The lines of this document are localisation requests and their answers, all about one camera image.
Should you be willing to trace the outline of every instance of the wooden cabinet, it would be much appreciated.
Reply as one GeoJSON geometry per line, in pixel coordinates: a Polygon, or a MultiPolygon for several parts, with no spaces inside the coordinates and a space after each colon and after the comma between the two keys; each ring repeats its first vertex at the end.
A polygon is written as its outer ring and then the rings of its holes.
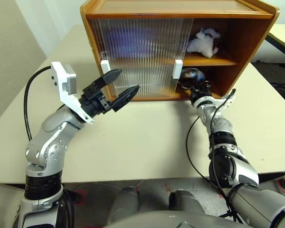
{"type": "Polygon", "coordinates": [[[172,78],[176,59],[203,71],[214,97],[225,95],[278,14],[278,8],[258,0],[89,0],[81,7],[100,73],[102,60],[123,70],[109,86],[110,98],[139,84],[135,100],[187,99],[172,78]],[[186,52],[201,28],[221,34],[211,58],[186,52]]]}

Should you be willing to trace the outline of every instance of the white plush toy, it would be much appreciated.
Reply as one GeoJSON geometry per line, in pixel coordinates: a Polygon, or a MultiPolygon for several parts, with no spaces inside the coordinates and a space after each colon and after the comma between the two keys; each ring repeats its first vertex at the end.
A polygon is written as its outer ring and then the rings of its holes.
{"type": "Polygon", "coordinates": [[[188,42],[188,52],[200,52],[205,57],[212,57],[218,52],[218,48],[213,46],[213,40],[220,37],[212,28],[201,29],[196,37],[188,42]]]}

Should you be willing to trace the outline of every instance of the floor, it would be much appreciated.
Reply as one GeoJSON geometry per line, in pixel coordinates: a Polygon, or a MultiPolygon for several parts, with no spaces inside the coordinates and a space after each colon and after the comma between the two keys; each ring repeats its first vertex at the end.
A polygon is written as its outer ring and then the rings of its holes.
{"type": "MultiPolygon", "coordinates": [[[[285,65],[254,63],[254,67],[275,86],[285,99],[285,65]]],[[[140,192],[139,212],[167,210],[169,194],[176,190],[190,191],[201,203],[205,212],[219,216],[227,210],[224,199],[202,179],[165,179],[144,181],[112,181],[101,183],[67,184],[65,187],[81,195],[75,204],[76,228],[100,228],[106,225],[111,205],[120,189],[136,186],[140,192]]],[[[278,181],[269,181],[260,185],[285,195],[285,189],[278,181]]]]}

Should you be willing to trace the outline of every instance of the ribbed glass panel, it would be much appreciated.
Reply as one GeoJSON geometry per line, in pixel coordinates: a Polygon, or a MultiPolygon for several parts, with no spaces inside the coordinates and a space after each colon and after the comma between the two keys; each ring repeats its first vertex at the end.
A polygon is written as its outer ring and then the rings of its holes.
{"type": "Polygon", "coordinates": [[[97,47],[111,69],[122,69],[113,96],[139,84],[136,98],[167,98],[176,88],[175,59],[183,59],[193,19],[92,19],[97,47]]]}

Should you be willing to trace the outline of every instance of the table surface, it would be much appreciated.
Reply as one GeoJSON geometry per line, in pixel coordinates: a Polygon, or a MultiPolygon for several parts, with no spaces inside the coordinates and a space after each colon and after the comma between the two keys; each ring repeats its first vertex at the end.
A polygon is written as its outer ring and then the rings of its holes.
{"type": "Polygon", "coordinates": [[[285,24],[274,24],[268,35],[285,46],[285,24]]]}
{"type": "MultiPolygon", "coordinates": [[[[40,66],[70,64],[77,91],[99,77],[84,27],[76,26],[40,66]]],[[[33,82],[28,99],[32,135],[61,103],[47,71],[33,82]]],[[[239,147],[257,172],[285,171],[285,100],[248,64],[235,84],[236,99],[223,113],[234,126],[239,147]]],[[[0,182],[23,183],[28,140],[23,121],[24,89],[0,118],[0,182]]],[[[63,182],[197,177],[185,152],[185,137],[197,114],[188,101],[130,102],[117,113],[95,117],[71,141],[63,182]]],[[[208,136],[200,121],[189,151],[208,175],[208,136]]]]}

